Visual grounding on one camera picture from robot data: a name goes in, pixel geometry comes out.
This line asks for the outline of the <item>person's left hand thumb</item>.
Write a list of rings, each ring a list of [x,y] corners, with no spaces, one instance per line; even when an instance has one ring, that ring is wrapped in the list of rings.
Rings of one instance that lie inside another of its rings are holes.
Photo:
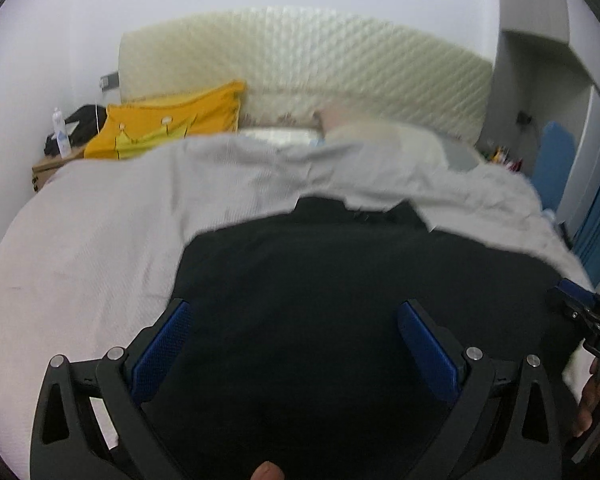
[[[250,480],[284,480],[285,475],[279,466],[264,462],[251,475]]]

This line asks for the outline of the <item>person's right hand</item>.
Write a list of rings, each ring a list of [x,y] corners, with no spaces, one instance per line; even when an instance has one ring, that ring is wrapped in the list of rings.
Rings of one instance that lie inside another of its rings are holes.
[[[576,419],[574,420],[572,432],[576,437],[582,436],[588,431],[593,423],[593,412],[600,403],[600,378],[598,377],[598,359],[595,359],[590,367],[591,377],[582,390],[581,401],[578,406]]]

